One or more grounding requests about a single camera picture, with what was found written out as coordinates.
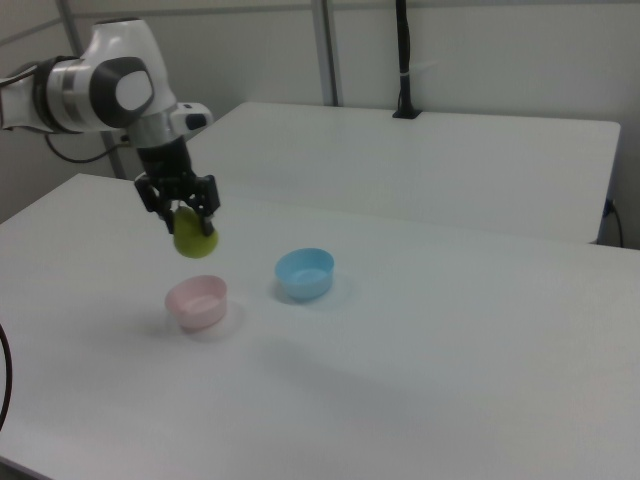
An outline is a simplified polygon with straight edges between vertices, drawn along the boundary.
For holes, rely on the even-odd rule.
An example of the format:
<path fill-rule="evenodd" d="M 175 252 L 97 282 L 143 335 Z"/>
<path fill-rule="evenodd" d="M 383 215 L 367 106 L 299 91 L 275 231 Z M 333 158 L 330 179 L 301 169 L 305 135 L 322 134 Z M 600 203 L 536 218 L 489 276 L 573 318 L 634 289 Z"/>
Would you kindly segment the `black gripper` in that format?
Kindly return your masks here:
<path fill-rule="evenodd" d="M 146 210 L 155 213 L 174 234 L 173 200 L 186 200 L 196 213 L 202 234 L 215 233 L 213 217 L 221 202 L 213 175 L 197 177 L 191 167 L 186 141 L 178 138 L 169 143 L 137 148 L 144 173 L 134 186 Z"/>

